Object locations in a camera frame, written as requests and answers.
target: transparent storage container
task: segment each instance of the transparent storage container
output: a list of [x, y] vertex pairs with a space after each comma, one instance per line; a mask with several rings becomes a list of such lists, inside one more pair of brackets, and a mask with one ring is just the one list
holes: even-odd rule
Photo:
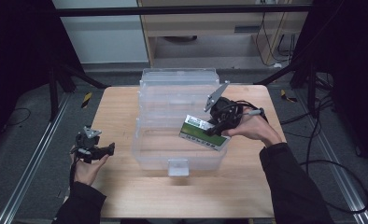
[[179, 137], [187, 115], [209, 120], [207, 95], [219, 87], [215, 69], [145, 69], [138, 93], [139, 117], [132, 152], [142, 169], [189, 170], [219, 168], [227, 148], [215, 151]]

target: black backdrop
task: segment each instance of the black backdrop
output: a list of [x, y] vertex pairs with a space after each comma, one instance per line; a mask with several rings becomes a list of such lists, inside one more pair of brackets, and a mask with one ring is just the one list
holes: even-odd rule
[[60, 18], [30, 16], [38, 9], [55, 7], [50, 0], [0, 0], [0, 130], [24, 92], [49, 82], [52, 55], [83, 72]]
[[310, 52], [316, 70], [333, 75], [333, 99], [339, 113], [362, 154], [368, 156], [368, 1], [315, 0], [315, 3], [340, 7], [337, 13], [335, 9], [311, 11], [295, 51], [298, 54], [306, 50], [318, 37]]

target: person's left hand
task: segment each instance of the person's left hand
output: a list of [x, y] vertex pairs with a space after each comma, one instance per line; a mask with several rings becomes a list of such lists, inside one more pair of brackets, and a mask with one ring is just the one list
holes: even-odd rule
[[[74, 154], [70, 154], [71, 163], [74, 161]], [[91, 186], [94, 179], [96, 179], [97, 173], [100, 168], [106, 163], [108, 159], [108, 154], [106, 154], [100, 161], [95, 163], [86, 163], [79, 160], [76, 165], [76, 173], [74, 174], [74, 182], [80, 182]]]

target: black horizontal bar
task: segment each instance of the black horizontal bar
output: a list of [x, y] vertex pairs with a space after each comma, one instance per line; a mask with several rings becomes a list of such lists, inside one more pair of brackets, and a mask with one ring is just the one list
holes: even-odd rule
[[225, 6], [180, 6], [180, 7], [103, 7], [65, 8], [37, 11], [35, 14], [59, 17], [206, 14], [206, 13], [252, 13], [252, 12], [300, 12], [315, 8], [312, 4], [301, 5], [225, 5]]

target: hand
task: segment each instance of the hand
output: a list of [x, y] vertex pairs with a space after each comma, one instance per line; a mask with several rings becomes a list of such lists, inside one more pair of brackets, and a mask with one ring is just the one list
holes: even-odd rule
[[[71, 162], [74, 161], [74, 154], [70, 154]], [[76, 173], [74, 174], [74, 182], [80, 182], [91, 186], [100, 168], [106, 163], [108, 154], [106, 154], [100, 161], [89, 164], [79, 160], [76, 165]]]
[[244, 115], [240, 120], [239, 125], [230, 130], [222, 132], [223, 135], [235, 136], [243, 135], [249, 139], [261, 140], [266, 147], [281, 143], [282, 139], [280, 135], [263, 119], [260, 115], [247, 115], [251, 109], [249, 107], [244, 108]]

